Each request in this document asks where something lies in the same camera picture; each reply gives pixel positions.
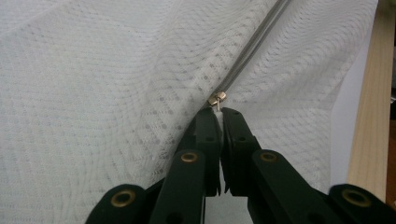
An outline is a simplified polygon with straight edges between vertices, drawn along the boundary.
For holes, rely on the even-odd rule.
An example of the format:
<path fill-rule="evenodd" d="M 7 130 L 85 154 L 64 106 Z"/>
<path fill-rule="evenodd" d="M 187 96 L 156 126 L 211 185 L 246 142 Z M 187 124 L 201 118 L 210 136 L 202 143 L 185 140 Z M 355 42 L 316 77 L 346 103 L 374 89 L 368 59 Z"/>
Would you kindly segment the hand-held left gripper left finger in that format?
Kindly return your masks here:
<path fill-rule="evenodd" d="M 208 197 L 220 194 L 219 157 L 222 133 L 212 108 L 201 109 L 184 132 L 177 150 L 194 149 L 205 155 L 205 194 Z"/>

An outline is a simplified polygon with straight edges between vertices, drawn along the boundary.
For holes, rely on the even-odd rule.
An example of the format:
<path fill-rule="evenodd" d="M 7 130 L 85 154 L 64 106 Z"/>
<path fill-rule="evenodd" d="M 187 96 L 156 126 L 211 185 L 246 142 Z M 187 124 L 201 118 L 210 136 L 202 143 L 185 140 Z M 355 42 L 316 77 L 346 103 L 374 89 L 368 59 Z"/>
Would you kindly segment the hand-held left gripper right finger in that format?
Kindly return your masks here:
<path fill-rule="evenodd" d="M 225 190 L 230 191 L 233 196 L 248 196 L 251 156 L 261 147 L 239 111 L 223 107 L 222 114 L 224 147 L 221 165 Z"/>

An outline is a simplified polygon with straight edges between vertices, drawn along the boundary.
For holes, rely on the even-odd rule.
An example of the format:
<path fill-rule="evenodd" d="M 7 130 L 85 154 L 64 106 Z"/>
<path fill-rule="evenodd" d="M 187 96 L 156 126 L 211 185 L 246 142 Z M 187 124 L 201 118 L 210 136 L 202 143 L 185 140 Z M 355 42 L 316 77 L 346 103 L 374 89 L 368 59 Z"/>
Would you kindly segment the white mesh laundry bag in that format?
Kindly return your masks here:
<path fill-rule="evenodd" d="M 162 178 L 276 0 L 0 0 L 0 224 L 83 224 Z M 377 0 L 291 0 L 225 104 L 314 188 Z"/>

